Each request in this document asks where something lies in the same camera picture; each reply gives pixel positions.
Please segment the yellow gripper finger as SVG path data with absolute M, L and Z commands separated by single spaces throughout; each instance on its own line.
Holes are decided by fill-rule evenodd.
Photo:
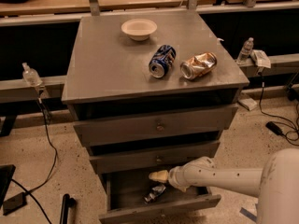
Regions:
M 166 183 L 168 181 L 169 173 L 167 170 L 152 172 L 149 174 L 149 179 L 152 181 Z

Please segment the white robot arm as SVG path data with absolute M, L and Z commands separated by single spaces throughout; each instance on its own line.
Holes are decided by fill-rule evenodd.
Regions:
M 149 179 L 186 191 L 216 187 L 258 199 L 256 224 L 299 224 L 299 150 L 282 149 L 262 168 L 217 168 L 201 157 L 171 170 L 149 174 Z

